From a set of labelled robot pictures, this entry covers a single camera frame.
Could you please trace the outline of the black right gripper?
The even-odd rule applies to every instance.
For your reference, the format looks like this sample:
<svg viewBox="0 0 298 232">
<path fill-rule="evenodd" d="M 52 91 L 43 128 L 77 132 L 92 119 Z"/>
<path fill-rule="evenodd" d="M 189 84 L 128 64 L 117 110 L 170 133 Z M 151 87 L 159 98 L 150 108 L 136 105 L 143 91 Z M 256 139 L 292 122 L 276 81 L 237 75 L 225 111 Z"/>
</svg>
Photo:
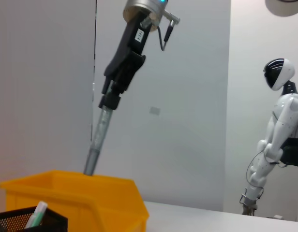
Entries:
<svg viewBox="0 0 298 232">
<path fill-rule="evenodd" d="M 99 108 L 106 106 L 116 110 L 120 95 L 127 90 L 135 73 L 144 64 L 146 56 L 142 52 L 150 29 L 144 29 L 140 24 L 146 17 L 146 14 L 138 12 L 127 23 L 117 51 L 104 72 L 106 78 Z"/>
</svg>

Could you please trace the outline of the grey marker pen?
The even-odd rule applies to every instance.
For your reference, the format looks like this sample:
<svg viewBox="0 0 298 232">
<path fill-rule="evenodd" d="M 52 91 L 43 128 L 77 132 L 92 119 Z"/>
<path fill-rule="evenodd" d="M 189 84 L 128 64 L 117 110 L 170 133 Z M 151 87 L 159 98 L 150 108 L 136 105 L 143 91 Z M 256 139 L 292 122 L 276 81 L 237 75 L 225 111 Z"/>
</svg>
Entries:
<svg viewBox="0 0 298 232">
<path fill-rule="evenodd" d="M 92 176 L 94 174 L 96 164 L 102 150 L 104 140 L 108 131 L 113 110 L 102 106 L 100 117 L 96 125 L 92 143 L 90 145 L 86 165 L 83 174 Z"/>
</svg>

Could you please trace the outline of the black mesh pen holder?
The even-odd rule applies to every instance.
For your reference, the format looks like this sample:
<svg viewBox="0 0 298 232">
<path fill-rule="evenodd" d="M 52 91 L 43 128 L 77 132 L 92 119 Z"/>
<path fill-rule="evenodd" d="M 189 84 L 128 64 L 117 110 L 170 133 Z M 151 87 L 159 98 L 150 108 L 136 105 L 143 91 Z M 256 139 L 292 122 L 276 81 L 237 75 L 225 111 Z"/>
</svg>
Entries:
<svg viewBox="0 0 298 232">
<path fill-rule="evenodd" d="M 68 232 L 68 219 L 51 209 L 46 209 L 39 226 L 25 226 L 35 207 L 0 213 L 0 232 Z"/>
</svg>

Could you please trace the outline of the yellow plastic bin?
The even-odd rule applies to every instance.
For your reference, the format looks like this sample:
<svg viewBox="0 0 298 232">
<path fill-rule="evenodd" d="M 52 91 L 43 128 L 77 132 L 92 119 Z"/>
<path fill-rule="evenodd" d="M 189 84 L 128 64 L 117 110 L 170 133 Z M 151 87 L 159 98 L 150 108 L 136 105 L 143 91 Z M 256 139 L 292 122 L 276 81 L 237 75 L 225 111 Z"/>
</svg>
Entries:
<svg viewBox="0 0 298 232">
<path fill-rule="evenodd" d="M 146 232 L 149 213 L 133 180 L 50 171 L 0 182 L 6 210 L 36 206 L 68 219 L 68 232 Z"/>
</svg>

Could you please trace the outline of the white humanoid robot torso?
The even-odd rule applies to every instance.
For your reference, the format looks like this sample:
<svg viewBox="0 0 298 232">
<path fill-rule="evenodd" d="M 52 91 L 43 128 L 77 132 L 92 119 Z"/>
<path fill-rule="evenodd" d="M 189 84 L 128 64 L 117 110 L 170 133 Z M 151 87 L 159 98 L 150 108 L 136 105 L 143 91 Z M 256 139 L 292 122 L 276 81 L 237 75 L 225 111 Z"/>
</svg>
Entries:
<svg viewBox="0 0 298 232">
<path fill-rule="evenodd" d="M 288 81 L 286 84 L 284 84 L 282 94 L 278 98 L 273 108 L 273 115 L 276 120 L 279 119 L 285 105 L 292 97 L 298 99 L 298 92 L 296 84 L 294 82 Z M 282 148 L 285 146 L 298 146 L 298 124 L 289 138 L 283 143 Z"/>
</svg>

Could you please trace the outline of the black white humanoid robot head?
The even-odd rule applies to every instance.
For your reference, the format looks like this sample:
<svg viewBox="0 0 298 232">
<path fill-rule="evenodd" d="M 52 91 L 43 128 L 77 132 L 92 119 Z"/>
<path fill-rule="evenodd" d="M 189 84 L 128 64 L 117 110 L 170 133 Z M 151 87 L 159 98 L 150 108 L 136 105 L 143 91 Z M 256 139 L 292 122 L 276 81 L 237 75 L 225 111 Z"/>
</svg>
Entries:
<svg viewBox="0 0 298 232">
<path fill-rule="evenodd" d="M 286 58 L 277 58 L 268 62 L 263 72 L 267 85 L 278 91 L 295 75 L 295 66 Z"/>
</svg>

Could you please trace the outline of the black background box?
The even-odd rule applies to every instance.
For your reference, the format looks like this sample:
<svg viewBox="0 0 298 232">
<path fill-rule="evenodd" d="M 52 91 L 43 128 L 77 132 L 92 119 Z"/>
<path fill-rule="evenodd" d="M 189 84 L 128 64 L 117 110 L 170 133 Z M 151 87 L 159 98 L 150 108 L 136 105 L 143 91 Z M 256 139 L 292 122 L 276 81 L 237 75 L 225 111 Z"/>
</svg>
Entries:
<svg viewBox="0 0 298 232">
<path fill-rule="evenodd" d="M 285 165 L 298 167 L 298 138 L 288 138 L 282 145 L 283 155 L 280 161 Z"/>
</svg>

